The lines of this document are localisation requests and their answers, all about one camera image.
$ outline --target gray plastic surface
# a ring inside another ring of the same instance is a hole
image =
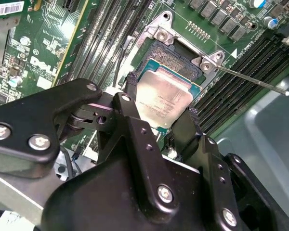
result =
[[[289,77],[279,83],[289,90]],[[235,153],[289,216],[289,97],[270,91],[216,139]]]

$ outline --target barcode label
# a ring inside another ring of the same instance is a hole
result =
[[[0,4],[0,15],[23,11],[24,1]]]

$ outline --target black cable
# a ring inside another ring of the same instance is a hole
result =
[[[125,55],[125,49],[122,47],[122,51],[121,51],[121,54],[120,54],[120,57],[119,57],[119,60],[118,60],[117,66],[116,66],[116,71],[115,71],[115,76],[114,76],[114,82],[112,83],[112,86],[113,86],[114,88],[116,87],[116,84],[117,84],[117,79],[118,79],[118,75],[119,75],[119,70],[120,70],[121,63],[122,63],[122,61],[123,61],[124,55]]]
[[[64,157],[66,158],[66,168],[67,168],[68,177],[72,179],[74,177],[74,171],[73,171],[71,158],[69,157],[67,149],[61,145],[60,145],[60,151],[64,154]]]
[[[80,167],[78,166],[78,164],[76,163],[76,159],[73,159],[73,162],[77,168],[78,174],[82,174],[82,171],[80,170]]]

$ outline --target blue capacitor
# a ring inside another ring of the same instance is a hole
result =
[[[262,8],[265,5],[265,0],[250,0],[251,8]]]

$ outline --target metal rod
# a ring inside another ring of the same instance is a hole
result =
[[[289,91],[287,91],[287,90],[284,90],[284,89],[275,87],[275,86],[273,86],[273,85],[271,85],[271,84],[268,84],[268,83],[262,82],[262,81],[260,81],[260,80],[254,79],[254,78],[252,78],[252,77],[243,75],[243,74],[238,73],[238,72],[236,72],[236,71],[229,70],[229,69],[224,68],[224,67],[222,67],[222,66],[216,65],[216,67],[217,67],[218,69],[224,71],[224,72],[230,73],[230,74],[232,74],[232,75],[234,75],[234,76],[240,77],[240,78],[245,79],[245,80],[247,80],[247,81],[250,81],[250,82],[252,82],[252,83],[254,83],[254,84],[257,84],[257,85],[259,85],[259,86],[262,86],[262,87],[264,87],[264,88],[268,88],[268,89],[273,90],[273,91],[275,91],[275,92],[278,92],[278,93],[280,93],[280,94],[289,96]]]

